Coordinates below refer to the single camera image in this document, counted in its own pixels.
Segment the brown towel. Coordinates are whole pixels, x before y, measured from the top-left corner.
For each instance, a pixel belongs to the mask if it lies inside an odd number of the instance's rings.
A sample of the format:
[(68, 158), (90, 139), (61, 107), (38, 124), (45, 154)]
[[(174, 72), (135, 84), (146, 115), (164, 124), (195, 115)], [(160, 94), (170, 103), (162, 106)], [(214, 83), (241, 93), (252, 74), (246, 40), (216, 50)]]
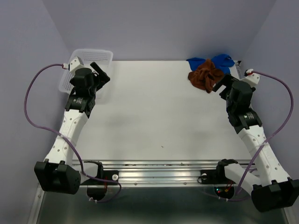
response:
[(188, 74), (191, 84), (201, 90), (210, 93), (213, 86), (224, 76), (224, 72), (216, 68), (211, 59), (206, 59), (195, 71)]

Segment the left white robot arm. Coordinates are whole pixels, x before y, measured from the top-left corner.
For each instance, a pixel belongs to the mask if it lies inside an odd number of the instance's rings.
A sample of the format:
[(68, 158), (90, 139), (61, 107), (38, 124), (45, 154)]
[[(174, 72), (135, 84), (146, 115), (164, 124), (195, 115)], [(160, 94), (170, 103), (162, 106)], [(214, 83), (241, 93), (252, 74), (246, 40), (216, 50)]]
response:
[(72, 167), (73, 155), (80, 133), (87, 123), (95, 106), (96, 92), (110, 81), (110, 77), (96, 62), (88, 67), (73, 59), (69, 63), (69, 71), (74, 76), (70, 80), (73, 85), (66, 106), (60, 130), (44, 161), (35, 164), (34, 172), (44, 191), (76, 194), (85, 179), (98, 184), (103, 181), (104, 172), (92, 168), (86, 176), (84, 169), (80, 171)]

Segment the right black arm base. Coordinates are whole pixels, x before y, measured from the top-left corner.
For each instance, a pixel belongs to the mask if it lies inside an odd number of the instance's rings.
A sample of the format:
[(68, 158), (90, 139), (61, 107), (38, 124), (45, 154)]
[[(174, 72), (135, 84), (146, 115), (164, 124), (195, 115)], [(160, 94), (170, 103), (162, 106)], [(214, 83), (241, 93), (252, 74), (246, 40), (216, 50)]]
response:
[(217, 163), (215, 169), (203, 169), (200, 171), (200, 176), (197, 181), (202, 184), (227, 184), (231, 180), (225, 176), (225, 166), (230, 164), (238, 164), (233, 159), (223, 159)]

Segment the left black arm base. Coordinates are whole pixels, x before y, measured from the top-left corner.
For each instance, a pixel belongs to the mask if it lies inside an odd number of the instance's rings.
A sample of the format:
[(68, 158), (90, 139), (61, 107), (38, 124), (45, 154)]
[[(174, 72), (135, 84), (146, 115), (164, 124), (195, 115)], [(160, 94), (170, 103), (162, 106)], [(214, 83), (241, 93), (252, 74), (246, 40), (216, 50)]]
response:
[[(100, 161), (84, 161), (84, 170), (87, 174), (98, 179), (109, 180), (114, 182), (118, 182), (119, 179), (118, 170), (106, 169)], [(107, 187), (108, 185), (117, 185), (117, 183), (99, 182), (97, 180), (82, 175), (81, 185), (103, 185)]]

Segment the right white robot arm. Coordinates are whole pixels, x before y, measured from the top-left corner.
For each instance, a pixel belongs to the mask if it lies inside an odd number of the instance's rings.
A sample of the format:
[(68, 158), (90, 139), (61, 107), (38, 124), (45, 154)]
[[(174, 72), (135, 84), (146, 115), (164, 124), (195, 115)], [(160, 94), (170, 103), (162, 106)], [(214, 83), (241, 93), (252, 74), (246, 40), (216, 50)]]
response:
[(251, 196), (259, 212), (291, 207), (299, 196), (299, 181), (283, 169), (266, 138), (258, 114), (251, 108), (251, 99), (261, 73), (248, 70), (239, 80), (230, 74), (215, 84), (213, 91), (221, 86), (219, 94), (226, 101), (226, 112), (231, 126), (245, 144), (252, 159), (246, 169), (235, 160), (221, 160), (215, 170), (219, 182), (231, 180), (237, 190), (245, 190)]

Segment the white plastic basket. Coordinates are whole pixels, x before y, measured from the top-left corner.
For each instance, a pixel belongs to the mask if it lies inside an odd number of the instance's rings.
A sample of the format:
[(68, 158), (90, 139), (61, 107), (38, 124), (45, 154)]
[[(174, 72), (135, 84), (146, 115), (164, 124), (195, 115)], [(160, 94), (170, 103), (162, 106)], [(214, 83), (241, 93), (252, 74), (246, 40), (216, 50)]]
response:
[[(76, 49), (73, 51), (69, 62), (75, 56), (79, 57), (85, 68), (90, 68), (90, 63), (96, 62), (98, 66), (111, 78), (112, 77), (112, 59), (113, 53), (109, 50), (103, 49)], [(73, 85), (70, 83), (70, 80), (74, 77), (75, 73), (70, 73), (68, 70), (64, 70), (61, 77), (58, 90), (63, 93), (70, 94), (73, 89)]]

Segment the blue towel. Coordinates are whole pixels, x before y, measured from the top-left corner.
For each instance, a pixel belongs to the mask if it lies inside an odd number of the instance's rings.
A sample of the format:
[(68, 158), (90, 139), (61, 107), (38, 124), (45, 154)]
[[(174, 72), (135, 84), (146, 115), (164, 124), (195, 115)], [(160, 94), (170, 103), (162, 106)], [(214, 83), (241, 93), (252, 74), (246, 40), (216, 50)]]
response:
[[(200, 65), (202, 65), (206, 59), (204, 58), (190, 58), (187, 59), (187, 62), (190, 65), (192, 71), (195, 71)], [(214, 63), (217, 69), (220, 69), (223, 73), (230, 73), (230, 67), (233, 67), (235, 62), (232, 60), (230, 55), (227, 54), (220, 54), (214, 56), (211, 61)]]

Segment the aluminium rail frame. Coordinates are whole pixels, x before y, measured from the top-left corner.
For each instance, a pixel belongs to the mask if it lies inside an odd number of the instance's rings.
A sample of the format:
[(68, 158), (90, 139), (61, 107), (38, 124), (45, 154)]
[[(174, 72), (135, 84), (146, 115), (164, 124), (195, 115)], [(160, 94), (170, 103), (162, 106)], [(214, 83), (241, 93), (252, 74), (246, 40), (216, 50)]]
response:
[[(84, 169), (84, 162), (79, 162), (80, 167), (75, 170), (80, 171)], [(99, 182), (117, 183), (116, 186), (122, 187), (143, 187), (143, 188), (161, 188), (161, 187), (180, 187), (185, 184), (196, 186), (201, 184), (197, 181), (200, 176), (199, 171), (183, 171), (178, 167), (178, 163), (163, 163), (163, 162), (118, 162), (108, 164), (109, 170), (118, 170), (118, 182), (103, 180), (95, 178), (86, 174), (88, 178), (92, 178)], [(230, 181), (227, 184), (208, 184), (214, 187), (214, 197), (226, 202), (238, 202), (240, 198), (237, 194), (237, 184)], [(104, 203), (116, 198), (116, 194), (111, 193), (110, 188), (114, 185), (88, 185), (87, 195), (88, 199), (94, 203)], [(251, 199), (250, 194), (247, 193), (247, 198)]]

